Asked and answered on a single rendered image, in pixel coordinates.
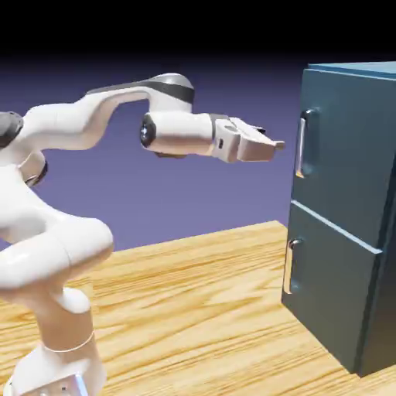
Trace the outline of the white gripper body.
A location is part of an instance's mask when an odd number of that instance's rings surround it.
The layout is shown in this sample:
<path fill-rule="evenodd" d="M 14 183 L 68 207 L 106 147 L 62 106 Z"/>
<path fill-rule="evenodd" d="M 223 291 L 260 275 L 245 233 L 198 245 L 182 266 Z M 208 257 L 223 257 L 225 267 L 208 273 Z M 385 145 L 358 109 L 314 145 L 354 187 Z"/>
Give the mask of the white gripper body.
<path fill-rule="evenodd" d="M 237 128 L 240 142 L 237 149 L 237 159 L 242 162 L 270 161 L 276 149 L 276 142 L 261 132 L 260 128 L 249 125 L 240 118 L 230 118 Z"/>

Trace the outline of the tall blue-grey cabinet door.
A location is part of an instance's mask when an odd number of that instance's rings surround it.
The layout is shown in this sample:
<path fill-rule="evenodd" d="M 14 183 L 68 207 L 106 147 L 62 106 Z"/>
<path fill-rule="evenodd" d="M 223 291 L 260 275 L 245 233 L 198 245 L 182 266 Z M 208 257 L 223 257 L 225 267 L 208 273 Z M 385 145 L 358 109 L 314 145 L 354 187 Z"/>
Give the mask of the tall blue-grey cabinet door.
<path fill-rule="evenodd" d="M 307 108 L 320 110 L 319 163 L 295 176 L 293 200 L 381 249 L 396 190 L 396 73 L 307 69 Z"/>

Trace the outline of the blue-grey cabinet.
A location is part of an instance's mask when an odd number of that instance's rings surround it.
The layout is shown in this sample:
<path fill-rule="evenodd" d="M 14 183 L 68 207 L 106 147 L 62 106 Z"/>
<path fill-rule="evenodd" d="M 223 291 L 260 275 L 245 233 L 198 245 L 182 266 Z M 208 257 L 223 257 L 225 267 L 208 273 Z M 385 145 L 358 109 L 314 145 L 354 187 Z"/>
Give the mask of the blue-grey cabinet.
<path fill-rule="evenodd" d="M 282 303 L 350 373 L 396 364 L 396 61 L 304 70 Z"/>

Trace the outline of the short blue-grey cabinet door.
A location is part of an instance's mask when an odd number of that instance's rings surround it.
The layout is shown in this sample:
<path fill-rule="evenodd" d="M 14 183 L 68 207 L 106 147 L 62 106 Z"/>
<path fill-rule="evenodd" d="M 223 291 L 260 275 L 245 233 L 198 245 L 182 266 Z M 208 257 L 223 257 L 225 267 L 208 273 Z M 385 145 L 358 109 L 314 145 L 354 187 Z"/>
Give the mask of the short blue-grey cabinet door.
<path fill-rule="evenodd" d="M 295 247 L 292 293 L 282 302 L 351 373 L 357 371 L 367 303 L 382 251 L 292 201 L 287 242 Z"/>

